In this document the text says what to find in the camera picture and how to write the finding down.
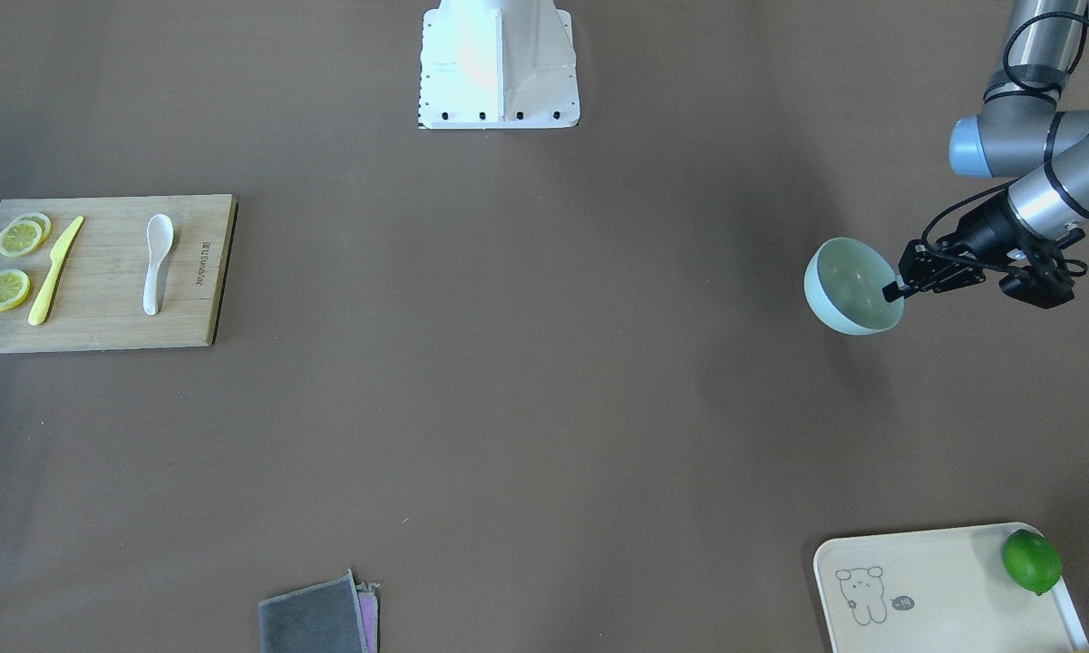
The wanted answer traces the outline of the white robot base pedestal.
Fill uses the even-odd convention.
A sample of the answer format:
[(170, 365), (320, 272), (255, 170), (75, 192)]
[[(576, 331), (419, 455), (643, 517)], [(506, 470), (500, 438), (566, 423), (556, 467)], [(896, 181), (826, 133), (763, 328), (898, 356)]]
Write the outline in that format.
[(573, 21), (552, 1), (441, 1), (421, 25), (420, 128), (579, 124)]

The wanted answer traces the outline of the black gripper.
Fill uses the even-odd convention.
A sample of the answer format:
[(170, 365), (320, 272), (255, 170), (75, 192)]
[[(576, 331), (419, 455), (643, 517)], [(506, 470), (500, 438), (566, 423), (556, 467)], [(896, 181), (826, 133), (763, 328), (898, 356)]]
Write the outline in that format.
[(925, 227), (917, 239), (906, 244), (898, 263), (897, 280), (881, 289), (884, 301), (905, 301), (920, 292), (943, 293), (980, 284), (984, 272), (1006, 278), (1028, 278), (1025, 268), (1013, 264), (1008, 252), (1019, 249), (1021, 227), (1011, 211), (1008, 194), (992, 190), (982, 204), (969, 210), (950, 234), (930, 239), (938, 221), (977, 197), (954, 204)]

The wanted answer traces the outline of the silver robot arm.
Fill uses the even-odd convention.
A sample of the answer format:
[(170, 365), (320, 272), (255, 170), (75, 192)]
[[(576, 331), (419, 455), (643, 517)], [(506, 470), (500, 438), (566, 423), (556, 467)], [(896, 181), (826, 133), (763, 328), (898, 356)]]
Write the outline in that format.
[(998, 69), (978, 114), (956, 123), (955, 173), (1001, 178), (960, 202), (958, 225), (910, 241), (885, 301), (974, 286), (988, 271), (1017, 301), (1055, 308), (1087, 271), (1066, 256), (1089, 222), (1089, 111), (1062, 111), (1061, 95), (1082, 56), (1089, 1), (1016, 1)]

